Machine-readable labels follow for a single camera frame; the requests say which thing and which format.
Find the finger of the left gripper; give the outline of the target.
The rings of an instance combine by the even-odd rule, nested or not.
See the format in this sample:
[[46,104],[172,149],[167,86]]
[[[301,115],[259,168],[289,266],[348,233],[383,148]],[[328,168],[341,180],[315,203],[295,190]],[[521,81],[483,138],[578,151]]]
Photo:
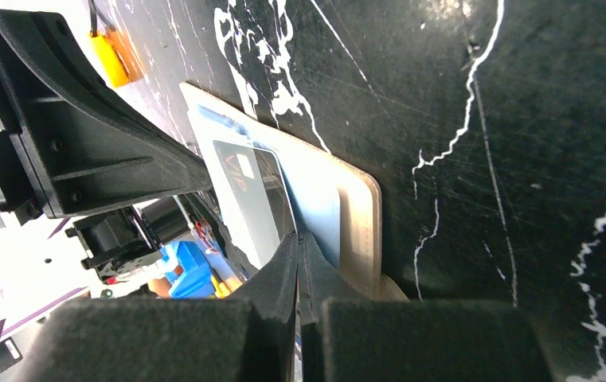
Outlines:
[[90,216],[210,186],[201,158],[106,85],[61,15],[0,9],[0,216]]

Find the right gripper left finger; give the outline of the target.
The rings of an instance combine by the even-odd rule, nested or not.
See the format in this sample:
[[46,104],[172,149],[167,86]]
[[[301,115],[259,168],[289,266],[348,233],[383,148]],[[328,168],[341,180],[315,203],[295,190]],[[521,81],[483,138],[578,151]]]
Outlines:
[[289,381],[295,253],[271,260],[223,299],[77,298],[43,326],[20,381]]

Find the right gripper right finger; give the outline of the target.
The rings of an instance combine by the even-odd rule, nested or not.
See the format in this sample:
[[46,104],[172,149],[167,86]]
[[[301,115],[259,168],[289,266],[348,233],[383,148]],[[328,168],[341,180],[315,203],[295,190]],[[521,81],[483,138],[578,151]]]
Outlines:
[[503,302],[380,301],[298,237],[305,381],[550,381],[527,318]]

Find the beige leather card holder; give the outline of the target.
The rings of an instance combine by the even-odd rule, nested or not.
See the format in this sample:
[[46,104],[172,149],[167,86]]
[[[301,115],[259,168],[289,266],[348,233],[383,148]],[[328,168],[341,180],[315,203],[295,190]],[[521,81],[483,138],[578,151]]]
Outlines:
[[[245,223],[218,160],[216,140],[272,151],[284,176],[296,231],[311,233],[328,263],[360,293],[380,300],[406,299],[404,291],[381,270],[381,189],[373,176],[258,122],[192,84],[182,83],[179,88],[221,219],[236,247],[242,252],[247,247]],[[251,272],[257,272],[245,257]]]

